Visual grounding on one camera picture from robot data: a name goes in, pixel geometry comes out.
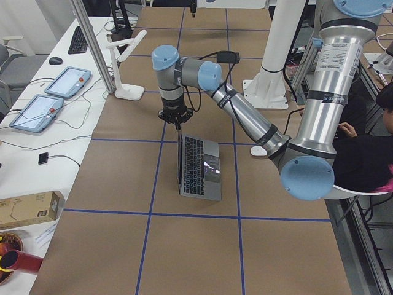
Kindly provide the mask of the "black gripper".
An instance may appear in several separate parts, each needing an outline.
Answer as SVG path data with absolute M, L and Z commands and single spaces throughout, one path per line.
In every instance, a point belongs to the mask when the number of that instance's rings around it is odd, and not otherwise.
M 193 110 L 191 108 L 185 108 L 184 110 L 169 110 L 162 109 L 158 113 L 158 117 L 169 124 L 174 124 L 176 130 L 181 130 L 181 124 L 186 123 L 193 116 Z

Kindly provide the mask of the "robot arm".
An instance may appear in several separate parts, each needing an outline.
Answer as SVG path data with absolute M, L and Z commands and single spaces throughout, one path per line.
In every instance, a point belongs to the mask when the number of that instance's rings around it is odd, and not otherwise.
M 356 192 L 335 185 L 333 137 L 364 45 L 375 37 L 391 1 L 318 1 L 314 32 L 322 39 L 314 82 L 297 135 L 291 138 L 263 117 L 222 77 L 217 63 L 182 57 L 171 45 L 152 52 L 163 109 L 162 120 L 180 127 L 191 116 L 185 86 L 205 91 L 247 136 L 266 150 L 284 189 L 300 200 L 347 199 Z

